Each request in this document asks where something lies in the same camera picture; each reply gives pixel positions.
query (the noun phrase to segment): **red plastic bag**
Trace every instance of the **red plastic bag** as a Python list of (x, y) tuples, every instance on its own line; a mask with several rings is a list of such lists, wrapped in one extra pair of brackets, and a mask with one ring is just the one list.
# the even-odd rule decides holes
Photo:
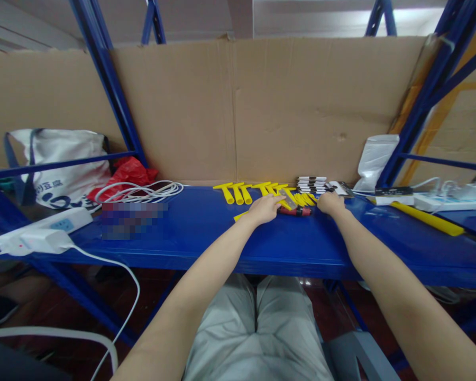
[[(159, 171), (156, 169), (147, 169), (143, 167), (143, 165), (135, 157), (122, 158), (118, 160), (114, 166), (117, 168), (117, 170), (111, 179), (109, 179), (106, 186), (116, 183), (134, 183), (139, 186), (146, 186), (154, 183), (155, 178), (159, 173)], [(95, 200), (95, 196), (103, 188), (95, 188), (88, 194), (87, 197), (93, 202), (102, 203), (108, 200), (111, 196), (128, 188), (132, 188), (132, 186), (126, 184), (114, 186), (103, 192), (99, 196), (98, 201)]]

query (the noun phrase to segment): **yellow tube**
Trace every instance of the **yellow tube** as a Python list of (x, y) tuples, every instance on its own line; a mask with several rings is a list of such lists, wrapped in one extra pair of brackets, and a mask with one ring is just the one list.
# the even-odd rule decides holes
[(230, 185), (228, 188), (232, 188), (234, 192), (234, 199), (236, 200), (237, 205), (243, 205), (243, 197), (242, 194), (240, 193), (240, 187), (244, 183), (238, 183), (238, 184), (233, 184)]
[(226, 184), (216, 185), (216, 186), (213, 187), (213, 189), (222, 189), (222, 192), (224, 193), (224, 197), (226, 198), (226, 202), (228, 204), (233, 204), (234, 203), (234, 198), (231, 195), (231, 192), (229, 192), (229, 189), (227, 189), (230, 185), (233, 185), (233, 183), (226, 183)]
[(303, 197), (303, 201), (305, 201), (308, 206), (316, 206), (316, 204), (314, 204), (314, 201), (312, 201), (308, 193), (302, 193), (301, 196)]
[(256, 185), (252, 185), (252, 188), (258, 188), (261, 191), (261, 195), (266, 196), (268, 194), (268, 191), (266, 190), (265, 187), (270, 184), (271, 182), (256, 184)]
[(312, 200), (314, 200), (314, 203), (317, 205), (318, 199), (316, 198), (316, 196), (314, 196), (312, 193), (309, 193), (308, 195)]
[(245, 200), (245, 204), (250, 205), (252, 204), (252, 197), (250, 196), (249, 191), (247, 188), (250, 188), (252, 185), (247, 184), (247, 185), (242, 185), (240, 187), (240, 190), (242, 191), (243, 199)]
[(425, 222), (427, 225), (432, 226), (442, 232), (451, 235), (452, 237), (457, 237), (458, 235), (464, 232), (464, 228), (452, 224), (442, 218), (436, 217), (434, 215), (428, 214), (426, 212), (419, 211), (413, 207), (400, 204), (397, 201), (391, 203), (391, 206), (397, 208), (398, 210), (403, 211), (406, 214), (409, 214), (411, 217), (414, 217), (422, 222)]
[(301, 196), (301, 194), (297, 193), (294, 195), (294, 197), (296, 199), (296, 203), (299, 206), (307, 206), (307, 203), (305, 202), (305, 200), (303, 200), (303, 197)]
[(283, 206), (287, 210), (292, 210), (292, 207), (290, 207), (289, 204), (284, 200), (280, 200), (277, 204), (280, 204), (281, 206)]
[(234, 222), (238, 222), (238, 220), (239, 220), (244, 214), (246, 214), (246, 213), (248, 213), (248, 212), (249, 212), (249, 211), (246, 211), (246, 212), (243, 212), (242, 214), (239, 214), (239, 215), (233, 217), (233, 218), (234, 218)]
[(279, 183), (271, 183), (270, 185), (267, 185), (265, 188), (268, 191), (268, 193), (278, 196), (279, 194), (274, 188), (277, 185), (279, 185)]

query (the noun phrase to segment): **dark red floor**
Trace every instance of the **dark red floor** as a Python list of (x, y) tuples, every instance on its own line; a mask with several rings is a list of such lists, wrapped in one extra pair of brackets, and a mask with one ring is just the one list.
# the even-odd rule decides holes
[[(135, 285), (130, 277), (126, 276), (119, 282), (107, 281), (98, 284), (94, 280), (94, 275), (98, 271), (97, 266), (78, 266), (77, 269), (120, 317), (125, 318), (128, 315), (136, 293)], [(140, 333), (174, 271), (134, 269), (134, 272), (141, 284), (141, 296), (130, 319), (129, 327)], [(325, 341), (334, 339), (358, 327), (340, 292), (327, 293), (320, 279), (303, 278), (303, 281), (304, 283), (309, 282), (309, 285), (304, 285), (304, 287), (312, 300), (314, 315)], [(398, 349), (397, 342), (373, 296), (356, 282), (345, 282), (345, 286), (383, 352), (386, 355), (395, 352)], [(105, 327), (57, 286), (51, 287), (44, 296), (37, 314), (29, 325), (92, 331), (113, 339), (113, 336)], [(74, 380), (90, 380), (105, 352), (104, 347), (99, 344), (71, 339), (23, 337), (20, 346), (32, 353), (54, 350), (54, 355), (48, 360), (48, 363), (72, 374)], [(122, 361), (130, 349), (121, 341), (118, 341), (116, 346), (119, 361)], [(97, 380), (109, 380), (110, 377), (111, 366), (108, 360), (99, 372)], [(400, 377), (404, 381), (416, 380), (410, 369), (403, 370)]]

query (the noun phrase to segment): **forearm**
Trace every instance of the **forearm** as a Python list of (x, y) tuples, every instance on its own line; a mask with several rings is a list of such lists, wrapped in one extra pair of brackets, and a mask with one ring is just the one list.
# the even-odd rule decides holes
[(240, 220), (199, 256), (120, 366), (116, 379), (181, 379), (203, 314), (236, 267), (254, 229), (247, 219)]
[(334, 219), (417, 377), (476, 380), (476, 346), (409, 268), (351, 212)]

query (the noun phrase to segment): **pants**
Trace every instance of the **pants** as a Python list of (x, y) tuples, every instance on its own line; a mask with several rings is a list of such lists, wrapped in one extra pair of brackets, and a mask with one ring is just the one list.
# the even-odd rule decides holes
[[(289, 373), (295, 379), (332, 379), (315, 328), (312, 303), (297, 278), (268, 276), (258, 285), (256, 300), (245, 276), (231, 274), (203, 316), (184, 381), (220, 379), (216, 377), (219, 367), (251, 358), (289, 364), (304, 374), (279, 370), (286, 378)], [(265, 368), (277, 366), (271, 361), (263, 364)], [(242, 366), (245, 372), (250, 364), (256, 362)], [(241, 378), (237, 375), (231, 379)]]

